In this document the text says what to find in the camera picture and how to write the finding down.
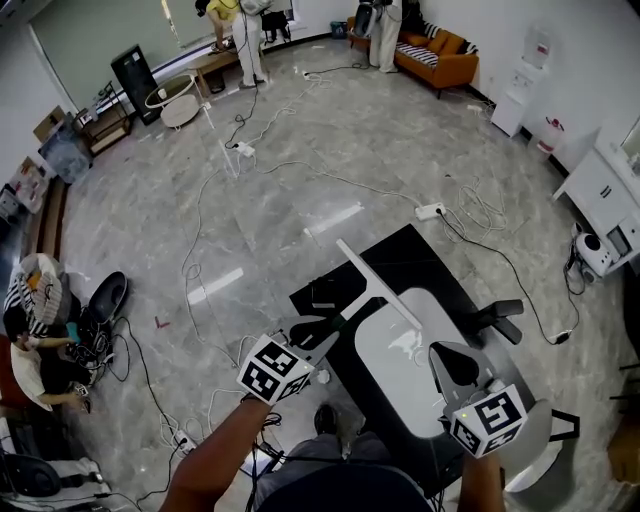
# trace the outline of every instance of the orange sofa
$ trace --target orange sofa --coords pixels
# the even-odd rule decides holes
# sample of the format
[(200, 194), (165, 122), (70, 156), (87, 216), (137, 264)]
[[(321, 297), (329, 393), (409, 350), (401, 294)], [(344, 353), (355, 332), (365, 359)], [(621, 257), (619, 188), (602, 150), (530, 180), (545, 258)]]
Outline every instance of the orange sofa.
[[(357, 37), (352, 28), (355, 18), (347, 20), (351, 47), (369, 48), (368, 38)], [(464, 38), (427, 23), (425, 34), (400, 32), (395, 53), (395, 63), (429, 82), (438, 91), (470, 84), (478, 67), (478, 48)]]

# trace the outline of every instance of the gray floor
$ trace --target gray floor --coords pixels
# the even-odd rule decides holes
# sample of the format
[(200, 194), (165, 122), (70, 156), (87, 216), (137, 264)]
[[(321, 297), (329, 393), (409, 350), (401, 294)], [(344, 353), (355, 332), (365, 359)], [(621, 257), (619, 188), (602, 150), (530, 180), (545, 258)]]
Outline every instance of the gray floor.
[[(273, 83), (261, 89), (254, 116), (236, 140), (257, 136), (278, 108), (310, 85), (300, 76), (303, 70), (348, 64), (350, 55), (346, 43), (322, 40), (270, 54), (266, 62)], [(295, 102), (297, 115), (283, 113), (256, 144), (259, 169), (302, 160), (424, 204), (443, 201), (450, 207), (456, 206), (459, 187), (473, 184), (476, 176), (483, 196), (498, 204), (494, 173), (509, 222), (486, 243), (513, 259), (549, 335), (571, 327), (562, 265), (574, 216), (570, 205), (552, 202), (561, 183), (557, 171), (539, 163), (522, 140), (507, 139), (468, 110), (467, 99), (445, 92), (437, 101), (405, 74), (342, 70), (324, 77), (333, 81), (330, 88), (316, 87)], [(262, 175), (243, 159), (248, 170), (230, 178), (218, 141), (228, 139), (234, 116), (246, 115), (252, 99), (252, 92), (243, 91), (214, 102), (216, 131), (203, 115), (180, 132), (160, 122), (148, 128), (138, 124), (128, 139), (98, 157), (71, 188), (67, 203), (63, 261), (76, 273), (75, 286), (88, 297), (110, 272), (129, 276), (132, 293), (124, 312), (160, 403), (183, 425), (190, 417), (206, 425), (212, 391), (235, 389), (235, 371), (212, 345), (235, 357), (244, 335), (259, 335), (283, 315), (293, 315), (289, 294), (345, 261), (335, 246), (339, 237), (363, 251), (413, 223), (478, 305), (522, 297), (504, 261), (451, 243), (438, 221), (418, 223), (413, 206), (402, 198), (315, 175), (302, 165)], [(187, 263), (200, 263), (201, 274), (187, 291), (234, 271), (237, 276), (237, 269), (242, 276), (194, 306), (200, 342), (186, 311), (181, 265), (196, 234), (198, 193), (215, 171), (202, 194), (202, 232)], [(358, 213), (327, 227), (336, 212), (358, 204)], [(466, 224), (470, 235), (479, 233), (468, 219)], [(524, 341), (508, 347), (537, 398), (582, 418), (576, 493), (564, 510), (606, 510), (624, 492), (610, 478), (606, 455), (618, 421), (608, 396), (623, 383), (618, 365), (635, 360), (622, 322), (621, 284), (613, 276), (576, 299), (581, 323), (560, 347), (541, 338), (527, 304), (526, 314), (515, 320)], [(156, 318), (170, 325), (158, 329)], [(130, 348), (126, 383), (107, 374), (94, 393), (92, 414), (71, 421), (113, 488), (140, 497), (164, 486), (170, 449), (160, 443), (157, 410), (145, 389), (137, 349)], [(114, 370), (122, 375), (124, 346), (116, 352)], [(214, 425), (237, 396), (216, 396)], [(357, 408), (335, 377), (328, 386), (314, 382), (277, 407), (284, 421), (273, 434), (285, 450), (313, 435), (313, 412), (325, 400), (338, 407), (349, 433), (359, 426)], [(189, 431), (197, 431), (194, 422)], [(220, 510), (243, 510), (248, 489), (248, 478), (238, 476)], [(154, 496), (146, 506), (155, 510), (161, 501)]]

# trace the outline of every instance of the striped shirt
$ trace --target striped shirt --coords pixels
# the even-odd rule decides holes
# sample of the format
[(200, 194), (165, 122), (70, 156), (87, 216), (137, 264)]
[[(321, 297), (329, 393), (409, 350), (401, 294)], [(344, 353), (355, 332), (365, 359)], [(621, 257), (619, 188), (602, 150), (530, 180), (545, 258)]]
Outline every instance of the striped shirt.
[(17, 273), (11, 280), (9, 290), (7, 291), (7, 298), (4, 301), (4, 311), (9, 308), (21, 307), (27, 314), (29, 322), (29, 336), (34, 338), (46, 338), (49, 334), (49, 326), (38, 322), (33, 315), (33, 299), (31, 298), (31, 290), (27, 285), (27, 281), (24, 278), (24, 274)]

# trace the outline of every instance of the striped cushion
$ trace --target striped cushion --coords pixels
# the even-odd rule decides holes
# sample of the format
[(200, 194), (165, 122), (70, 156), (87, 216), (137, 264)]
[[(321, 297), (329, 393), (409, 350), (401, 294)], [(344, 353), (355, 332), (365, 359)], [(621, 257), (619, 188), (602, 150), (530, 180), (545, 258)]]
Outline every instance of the striped cushion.
[(398, 43), (396, 50), (400, 53), (411, 57), (418, 62), (422, 62), (431, 68), (435, 68), (438, 64), (438, 56), (424, 48), (423, 46), (411, 46), (410, 44)]
[[(433, 23), (426, 23), (424, 26), (424, 35), (429, 39), (433, 39), (434, 37), (436, 37), (438, 32), (440, 32), (440, 30), (441, 28), (438, 25), (434, 25)], [(460, 50), (461, 51), (458, 51), (458, 53), (463, 55), (473, 55), (478, 53), (478, 47), (466, 40), (460, 47)]]

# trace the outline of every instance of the outlet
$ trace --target outlet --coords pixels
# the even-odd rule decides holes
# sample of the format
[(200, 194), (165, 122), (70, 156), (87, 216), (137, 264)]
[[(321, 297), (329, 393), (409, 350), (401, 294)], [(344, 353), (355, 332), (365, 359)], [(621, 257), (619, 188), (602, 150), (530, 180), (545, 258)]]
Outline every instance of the outlet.
[(196, 444), (191, 440), (184, 430), (177, 430), (173, 439), (180, 445), (179, 450), (185, 455), (189, 455), (196, 449)]

